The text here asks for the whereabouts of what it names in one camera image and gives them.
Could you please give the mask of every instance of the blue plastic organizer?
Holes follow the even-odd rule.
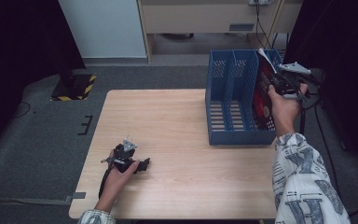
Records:
[[[276,50],[265,50],[277,67]],[[258,59],[253,49],[212,50],[205,92],[210,145],[270,145],[275,130],[258,130],[252,101]]]

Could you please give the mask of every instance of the patterned sleeve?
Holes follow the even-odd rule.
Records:
[[[321,155],[299,133],[277,140],[272,187],[275,224],[351,223]]]
[[[109,214],[101,210],[87,210],[80,217],[77,224],[115,224],[115,219]]]

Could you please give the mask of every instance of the hand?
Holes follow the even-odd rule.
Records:
[[[113,156],[114,151],[112,150],[109,157]],[[100,201],[95,205],[95,209],[110,213],[116,197],[130,180],[130,177],[136,171],[138,165],[139,161],[133,162],[124,173],[121,173],[116,167],[110,171],[103,187],[103,194],[101,195]]]
[[[307,84],[301,83],[300,90],[303,94],[307,91],[307,88]],[[272,101],[272,117],[274,118],[277,136],[295,133],[294,123],[301,111],[298,100],[283,98],[272,85],[269,85],[268,95]]]

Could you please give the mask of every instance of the yellow and black hazard tape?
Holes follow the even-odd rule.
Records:
[[[89,93],[92,89],[92,85],[94,84],[95,78],[97,76],[92,75],[89,78],[89,83],[86,87],[86,89],[84,90],[84,93],[82,95],[78,95],[78,96],[58,96],[58,97],[51,97],[52,101],[71,101],[71,100],[85,100],[87,99],[87,97],[89,96]]]

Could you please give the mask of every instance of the white wall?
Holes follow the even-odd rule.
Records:
[[[59,0],[83,58],[145,58],[136,0]]]

